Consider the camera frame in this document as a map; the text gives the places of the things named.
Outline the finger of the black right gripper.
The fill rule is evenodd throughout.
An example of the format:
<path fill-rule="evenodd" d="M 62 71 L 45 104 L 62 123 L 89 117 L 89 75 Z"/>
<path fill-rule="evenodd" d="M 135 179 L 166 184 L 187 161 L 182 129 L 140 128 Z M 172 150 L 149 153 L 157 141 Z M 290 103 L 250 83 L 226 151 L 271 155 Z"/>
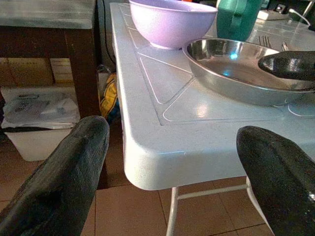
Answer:
<path fill-rule="evenodd" d="M 259 59 L 258 67 L 276 77 L 284 79 L 314 81 L 314 51 L 284 51 Z"/>

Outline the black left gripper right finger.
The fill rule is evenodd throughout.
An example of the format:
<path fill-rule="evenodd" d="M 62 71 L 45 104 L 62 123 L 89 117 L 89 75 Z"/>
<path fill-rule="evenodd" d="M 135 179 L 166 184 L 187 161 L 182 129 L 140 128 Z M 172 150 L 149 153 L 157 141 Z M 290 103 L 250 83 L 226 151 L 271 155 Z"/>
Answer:
<path fill-rule="evenodd" d="M 315 163 L 293 141 L 270 130 L 238 130 L 237 153 L 248 194 L 276 236 L 315 234 Z"/>

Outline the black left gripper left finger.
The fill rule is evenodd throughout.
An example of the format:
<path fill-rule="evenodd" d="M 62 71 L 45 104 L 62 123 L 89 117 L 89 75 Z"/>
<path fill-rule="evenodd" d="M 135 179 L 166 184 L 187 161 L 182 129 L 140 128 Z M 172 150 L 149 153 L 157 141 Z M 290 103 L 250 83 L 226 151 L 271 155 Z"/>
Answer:
<path fill-rule="evenodd" d="M 104 117 L 81 119 L 0 214 L 3 236 L 78 236 L 109 146 Z"/>

